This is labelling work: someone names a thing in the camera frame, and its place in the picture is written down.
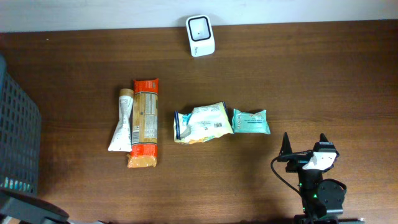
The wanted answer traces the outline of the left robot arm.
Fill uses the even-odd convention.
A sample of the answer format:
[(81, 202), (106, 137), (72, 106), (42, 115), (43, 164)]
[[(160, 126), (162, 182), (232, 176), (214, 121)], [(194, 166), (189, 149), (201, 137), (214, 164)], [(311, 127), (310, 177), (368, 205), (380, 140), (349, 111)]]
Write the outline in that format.
[(1, 190), (1, 224), (12, 219), (26, 224), (104, 224), (102, 221), (78, 222), (60, 207), (23, 194)]

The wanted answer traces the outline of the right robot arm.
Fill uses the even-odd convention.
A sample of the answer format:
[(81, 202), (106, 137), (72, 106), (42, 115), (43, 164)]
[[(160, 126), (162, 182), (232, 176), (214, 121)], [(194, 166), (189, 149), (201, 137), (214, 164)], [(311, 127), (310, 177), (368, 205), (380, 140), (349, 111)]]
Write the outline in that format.
[[(286, 186), (296, 192), (302, 201), (302, 215), (294, 216), (294, 223), (364, 223), (363, 219), (339, 219), (347, 186), (335, 179), (324, 179), (323, 174), (334, 167), (340, 156), (334, 144), (321, 133), (311, 150), (294, 152), (289, 136), (284, 133), (279, 155), (271, 161), (271, 170)], [(285, 171), (298, 175), (298, 187), (282, 178), (274, 168), (275, 162), (286, 163)]]

